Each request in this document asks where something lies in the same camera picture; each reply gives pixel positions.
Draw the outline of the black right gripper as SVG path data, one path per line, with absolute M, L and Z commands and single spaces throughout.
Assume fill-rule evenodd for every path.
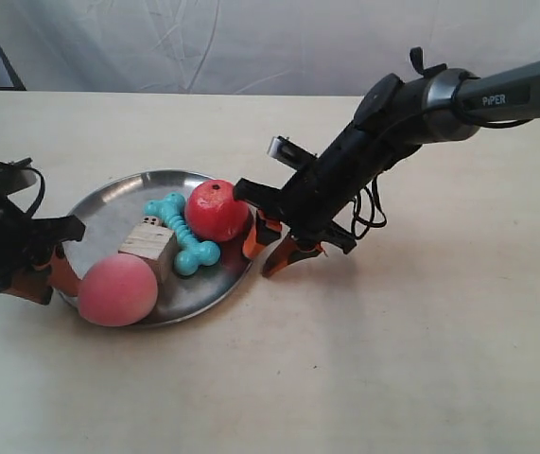
M 323 241 L 349 253 L 370 229 L 387 224 L 385 219 L 375 220 L 383 212 L 375 179 L 394 153 L 379 137 L 348 126 L 280 189 L 240 179 L 234 198 L 258 209 L 242 245 L 243 255 L 256 258 L 280 239 L 281 222 L 290 234 L 267 258 L 263 277 L 319 256 Z

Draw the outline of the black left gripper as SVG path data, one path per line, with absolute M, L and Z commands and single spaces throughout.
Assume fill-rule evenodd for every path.
M 0 194 L 0 292 L 48 306 L 53 289 L 77 296 L 80 278 L 63 243 L 81 241 L 76 216 L 32 218 Z

